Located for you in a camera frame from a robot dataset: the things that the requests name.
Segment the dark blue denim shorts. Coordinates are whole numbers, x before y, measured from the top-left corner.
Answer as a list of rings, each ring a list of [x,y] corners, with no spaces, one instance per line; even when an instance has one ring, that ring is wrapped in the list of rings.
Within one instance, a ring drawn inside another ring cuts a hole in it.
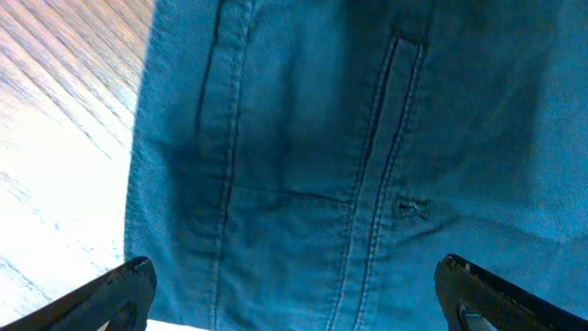
[[[124,251],[209,330],[443,330],[448,253],[586,315],[586,3],[158,0]]]

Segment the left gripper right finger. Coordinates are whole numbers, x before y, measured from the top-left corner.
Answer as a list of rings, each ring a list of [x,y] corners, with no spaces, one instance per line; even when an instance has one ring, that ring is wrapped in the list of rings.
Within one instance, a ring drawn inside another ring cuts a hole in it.
[[[439,261],[435,294],[448,331],[587,331],[587,321],[455,254]]]

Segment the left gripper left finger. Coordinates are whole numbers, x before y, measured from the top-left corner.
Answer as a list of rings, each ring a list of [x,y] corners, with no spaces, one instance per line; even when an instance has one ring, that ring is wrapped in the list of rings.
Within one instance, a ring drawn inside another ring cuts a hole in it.
[[[145,331],[157,277],[148,257],[130,261],[2,331]]]

